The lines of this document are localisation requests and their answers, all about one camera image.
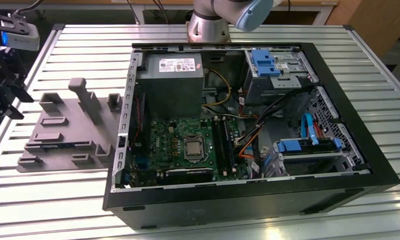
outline blue plastic latch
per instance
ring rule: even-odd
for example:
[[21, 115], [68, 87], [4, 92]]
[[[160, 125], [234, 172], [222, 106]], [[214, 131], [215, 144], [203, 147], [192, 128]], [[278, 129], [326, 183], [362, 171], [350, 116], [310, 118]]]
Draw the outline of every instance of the blue plastic latch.
[[252, 50], [252, 63], [258, 69], [256, 74], [260, 77], [279, 77], [280, 70], [276, 68], [275, 57], [268, 50]]
[[343, 149], [343, 143], [339, 138], [334, 138], [334, 144], [335, 144], [338, 151]]
[[284, 140], [282, 141], [284, 144], [284, 148], [288, 152], [300, 151], [302, 145], [298, 140]]
[[278, 142], [278, 149], [279, 149], [279, 153], [283, 153], [287, 150], [283, 142]]
[[266, 161], [264, 161], [264, 164], [263, 164], [264, 166], [267, 166], [267, 164], [268, 164], [268, 162], [270, 162], [271, 159], [272, 159], [272, 155], [270, 154], [268, 157], [267, 157], [267, 159], [266, 159]]

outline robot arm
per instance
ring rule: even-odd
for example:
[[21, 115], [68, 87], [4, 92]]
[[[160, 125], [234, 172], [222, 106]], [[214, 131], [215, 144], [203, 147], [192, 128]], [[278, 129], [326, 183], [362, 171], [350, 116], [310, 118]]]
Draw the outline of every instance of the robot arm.
[[228, 23], [244, 32], [254, 31], [264, 22], [272, 6], [274, 0], [195, 0], [190, 40], [198, 43], [227, 42]]
[[12, 95], [24, 103], [35, 100], [25, 90], [27, 71], [17, 49], [39, 50], [39, 32], [36, 26], [15, 13], [0, 15], [0, 34], [0, 116], [23, 119], [24, 115], [12, 106]]

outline black plastic frame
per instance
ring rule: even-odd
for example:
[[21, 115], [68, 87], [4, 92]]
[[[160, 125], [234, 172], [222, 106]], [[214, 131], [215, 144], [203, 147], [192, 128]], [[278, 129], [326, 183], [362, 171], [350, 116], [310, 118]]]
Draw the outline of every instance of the black plastic frame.
[[[355, 174], [344, 176], [320, 177], [320, 178], [296, 178], [294, 180], [264, 181], [232, 185], [208, 185], [203, 187], [163, 189], [115, 192], [111, 193], [112, 169], [108, 171], [106, 196], [103, 209], [106, 211], [120, 208], [142, 208], [146, 205], [158, 205], [164, 203], [179, 203], [190, 201], [207, 201], [218, 199], [243, 198], [263, 195], [279, 195], [287, 193], [299, 193], [310, 191], [324, 191], [340, 189], [346, 195], [339, 195], [330, 199], [328, 203], [315, 203], [318, 206], [326, 206], [327, 210], [334, 209], [342, 203], [352, 201], [355, 198], [368, 193], [382, 192], [383, 190], [400, 184], [400, 179], [395, 173], [388, 160], [375, 142], [375, 139], [362, 121], [362, 118], [350, 102], [350, 99], [338, 83], [335, 76], [322, 58], [322, 55], [312, 43], [140, 43], [134, 44], [139, 52], [167, 53], [168, 47], [178, 47], [183, 51], [186, 47], [230, 47], [258, 48], [258, 47], [300, 47], [311, 67], [323, 83], [328, 97], [340, 115], [358, 149], [367, 162], [371, 174]], [[304, 213], [319, 212], [314, 208], [306, 209]]]

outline metal slatted table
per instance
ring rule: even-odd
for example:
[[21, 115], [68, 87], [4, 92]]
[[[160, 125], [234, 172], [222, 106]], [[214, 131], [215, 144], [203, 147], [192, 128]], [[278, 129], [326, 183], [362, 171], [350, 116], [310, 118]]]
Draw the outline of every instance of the metal slatted table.
[[[132, 43], [186, 42], [184, 25], [67, 25], [53, 30], [27, 78], [35, 100], [87, 78], [98, 97], [124, 93]], [[231, 28], [234, 42], [312, 42], [400, 177], [400, 83], [355, 31], [342, 26]], [[134, 231], [102, 209], [107, 170], [19, 173], [41, 107], [13, 103], [24, 120], [0, 126], [0, 239], [400, 239], [400, 185], [330, 213]]]

